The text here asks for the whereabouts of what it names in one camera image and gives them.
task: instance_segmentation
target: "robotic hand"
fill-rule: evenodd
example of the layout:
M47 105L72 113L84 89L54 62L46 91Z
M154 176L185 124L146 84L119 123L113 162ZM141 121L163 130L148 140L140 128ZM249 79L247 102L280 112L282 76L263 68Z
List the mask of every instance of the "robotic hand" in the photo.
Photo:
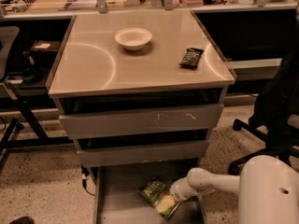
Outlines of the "robotic hand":
M238 195L239 224L299 224L299 174L276 158L254 157L240 176L214 175L193 168L171 186L170 192L183 202L212 190Z

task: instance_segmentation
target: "desk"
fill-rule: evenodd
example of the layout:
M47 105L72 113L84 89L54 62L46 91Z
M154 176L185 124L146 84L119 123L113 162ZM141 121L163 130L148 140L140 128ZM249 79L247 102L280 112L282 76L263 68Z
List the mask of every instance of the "desk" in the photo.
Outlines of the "desk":
M142 50L130 52L115 42L114 34L136 26L151 31L153 39ZM204 50L197 70L178 65L189 47ZM103 218L109 223L124 222L115 219L121 214L114 202L119 203L120 211L132 210L128 193L109 195L120 188L108 181L109 174L117 178L116 173L121 172L117 180L125 183L124 164L140 168L158 162L155 165L163 167L168 161L200 159L205 154L227 87L234 82L189 10L76 16L55 76L49 81L49 96L61 112L60 121L74 140L82 164L91 169L97 184L104 180L104 185L109 185L106 202L99 194L103 185L97 186L97 201L101 202L95 208L95 223L102 223ZM157 166L150 169L146 178L152 178ZM102 171L107 178L99 178ZM137 174L128 176L138 179ZM132 182L127 185L135 188ZM131 195L138 217L158 223L145 204L135 206L134 189ZM113 210L106 209L105 203L112 204ZM124 215L138 222L132 211Z

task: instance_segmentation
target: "speckled floor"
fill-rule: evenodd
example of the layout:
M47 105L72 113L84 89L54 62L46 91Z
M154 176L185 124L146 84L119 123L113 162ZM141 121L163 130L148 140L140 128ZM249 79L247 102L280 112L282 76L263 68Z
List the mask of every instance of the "speckled floor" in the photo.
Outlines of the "speckled floor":
M253 105L224 108L201 167L227 174L230 161L263 147L246 131L232 131L235 118L247 120L252 112ZM41 123L50 135L64 134L57 120ZM30 130L22 133L31 135ZM298 161L292 163L298 169ZM94 193L91 179L88 190ZM1 224L22 216L32 217L35 224L93 223L94 197L81 186L80 162L71 145L10 150L0 164L0 206ZM203 206L206 223L237 223L234 195L216 191L203 197Z

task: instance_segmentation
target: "bowl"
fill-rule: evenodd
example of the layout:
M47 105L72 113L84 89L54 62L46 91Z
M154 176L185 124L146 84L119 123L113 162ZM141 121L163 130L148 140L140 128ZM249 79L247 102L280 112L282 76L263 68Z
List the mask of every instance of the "bowl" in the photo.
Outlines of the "bowl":
M151 41L152 34L143 28L131 27L119 30L115 40L128 50L140 50Z

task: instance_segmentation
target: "drawer front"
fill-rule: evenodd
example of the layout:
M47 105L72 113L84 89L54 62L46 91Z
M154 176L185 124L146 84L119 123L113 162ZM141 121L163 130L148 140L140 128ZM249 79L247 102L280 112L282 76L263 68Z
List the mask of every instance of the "drawer front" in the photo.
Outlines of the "drawer front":
M71 139L206 129L218 123L223 105L199 105L61 115Z
M208 147L207 141L189 141L139 147L113 147L79 150L85 167L123 165L156 161L201 159Z

